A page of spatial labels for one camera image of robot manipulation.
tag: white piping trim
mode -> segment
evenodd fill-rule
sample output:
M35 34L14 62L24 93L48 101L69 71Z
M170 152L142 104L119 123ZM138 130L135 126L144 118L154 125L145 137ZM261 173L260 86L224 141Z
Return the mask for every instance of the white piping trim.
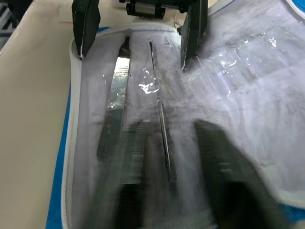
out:
M290 5L290 7L303 19L305 19L305 13L299 9L293 2L292 0L286 0L287 3Z

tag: beige table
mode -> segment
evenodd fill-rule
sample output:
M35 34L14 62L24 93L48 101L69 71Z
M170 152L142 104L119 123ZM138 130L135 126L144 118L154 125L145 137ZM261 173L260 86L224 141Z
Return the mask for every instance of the beige table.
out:
M45 227L70 85L71 2L35 1L0 51L1 229ZM100 6L100 26L139 20Z

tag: metal rod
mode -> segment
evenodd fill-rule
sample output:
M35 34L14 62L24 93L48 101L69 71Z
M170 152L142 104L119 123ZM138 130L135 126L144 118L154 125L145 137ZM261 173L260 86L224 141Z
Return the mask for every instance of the metal rod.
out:
M172 140L171 135L168 127L168 120L167 115L165 112L162 96L161 96L161 90L158 83L158 66L157 66L157 60L156 60L156 50L153 42L149 42L149 46L151 48L151 56L152 56L152 66L153 66L153 74L155 77L155 85L156 87L159 87L159 90L157 91L157 100L158 100L158 108L159 108L159 116L160 116L160 125L161 125L161 132L162 132L162 139L163 139L163 147L164 147L164 153L165 153L165 165L168 171L168 179L171 183L174 183L176 181L176 168L175 168L175 162L173 158L173 146L172 146Z

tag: metal strip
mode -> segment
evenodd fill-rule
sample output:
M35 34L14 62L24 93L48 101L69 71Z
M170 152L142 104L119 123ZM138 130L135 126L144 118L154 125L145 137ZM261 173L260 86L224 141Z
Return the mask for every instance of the metal strip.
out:
M151 56L152 56L152 66L153 66L153 73L155 77L155 85L159 87L158 83L158 73L157 73L157 60L156 60L156 51L155 47L153 47L153 43L149 42L151 48ZM163 147L165 153L165 164L168 171L168 178L171 183L176 181L176 168L175 162L173 159L173 146L172 140L170 135L170 130L168 127L168 120L167 115L165 112L161 91L157 91L157 100L158 100L158 108L159 108L159 116L160 116L160 124L161 124L161 131L162 131L162 138L163 138Z
M104 160L109 153L114 151L116 143L121 137L130 65L129 37L130 31L120 47L119 57L115 64L107 111L97 149L99 160Z

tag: blue surface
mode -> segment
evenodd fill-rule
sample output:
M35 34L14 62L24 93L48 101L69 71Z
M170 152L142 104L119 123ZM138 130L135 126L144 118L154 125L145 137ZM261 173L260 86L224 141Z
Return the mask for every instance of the blue surface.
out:
M293 224L305 220L305 209L283 206L284 213L288 216L289 223Z
M99 28L98 32L101 32L108 27ZM58 150L56 167L53 178L52 193L49 205L49 212L46 222L46 229L62 229L61 223L61 182L62 182L62 173L63 173L63 162L65 155L66 139L67 139L67 130L68 130L68 121L70 113L70 102L71 102L71 87L69 91L69 97L67 102L66 114L63 124L63 130L61 135L61 143ZM305 209L293 208L290 206L282 206L284 213L288 216L290 223L295 223L300 220L305 220Z
M292 2L297 6L297 8L305 12L305 0L292 0Z
M71 86L69 90L68 103L66 108L65 120L63 124L61 143L57 154L56 167L53 178L53 187L47 217L46 229L61 229L61 181L63 172L63 161L65 157L65 147L67 139L68 121L70 113Z

